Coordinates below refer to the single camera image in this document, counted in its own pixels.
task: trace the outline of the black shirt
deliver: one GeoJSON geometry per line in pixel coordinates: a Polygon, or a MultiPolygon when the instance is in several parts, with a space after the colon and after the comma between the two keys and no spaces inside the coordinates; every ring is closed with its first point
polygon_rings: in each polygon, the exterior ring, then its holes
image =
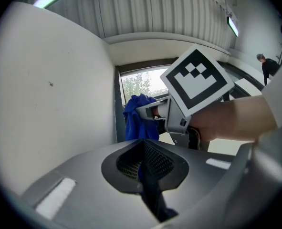
{"type": "Polygon", "coordinates": [[[264,73],[265,85],[267,85],[267,78],[269,78],[269,75],[274,76],[280,68],[280,65],[272,59],[266,59],[266,62],[262,64],[261,68],[264,73]]]}

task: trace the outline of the person in black shirt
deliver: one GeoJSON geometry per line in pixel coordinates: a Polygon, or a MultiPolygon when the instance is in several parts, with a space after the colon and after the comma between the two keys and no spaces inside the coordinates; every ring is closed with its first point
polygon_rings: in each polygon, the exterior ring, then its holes
{"type": "Polygon", "coordinates": [[[267,78],[269,78],[269,75],[274,76],[280,68],[280,65],[272,59],[266,59],[262,53],[256,55],[256,58],[262,63],[261,68],[264,74],[264,82],[265,85],[267,85],[267,78]]]}

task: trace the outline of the green foliage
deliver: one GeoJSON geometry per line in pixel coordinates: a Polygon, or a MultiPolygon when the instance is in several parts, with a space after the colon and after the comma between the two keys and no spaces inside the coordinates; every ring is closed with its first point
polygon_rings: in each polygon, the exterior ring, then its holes
{"type": "Polygon", "coordinates": [[[149,73],[146,73],[146,79],[143,81],[143,73],[136,74],[134,78],[127,78],[123,80],[123,88],[126,102],[131,99],[132,95],[150,95],[150,78],[149,73]]]}

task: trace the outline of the white velcro strip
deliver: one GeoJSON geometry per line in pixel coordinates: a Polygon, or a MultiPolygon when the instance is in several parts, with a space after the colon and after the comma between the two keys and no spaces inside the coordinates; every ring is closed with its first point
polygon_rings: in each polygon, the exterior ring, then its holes
{"type": "Polygon", "coordinates": [[[37,206],[36,211],[47,219],[53,219],[69,194],[72,192],[76,182],[64,178],[37,206]]]}
{"type": "Polygon", "coordinates": [[[206,164],[227,170],[227,169],[229,169],[231,162],[209,158],[206,161],[206,164]]]}

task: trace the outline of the window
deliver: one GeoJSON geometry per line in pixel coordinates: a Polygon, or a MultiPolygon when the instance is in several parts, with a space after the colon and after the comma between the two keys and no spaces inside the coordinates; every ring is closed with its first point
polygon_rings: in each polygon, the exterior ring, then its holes
{"type": "Polygon", "coordinates": [[[167,87],[160,79],[169,66],[153,67],[122,74],[123,90],[126,103],[132,95],[145,94],[157,97],[167,94],[167,87]]]}

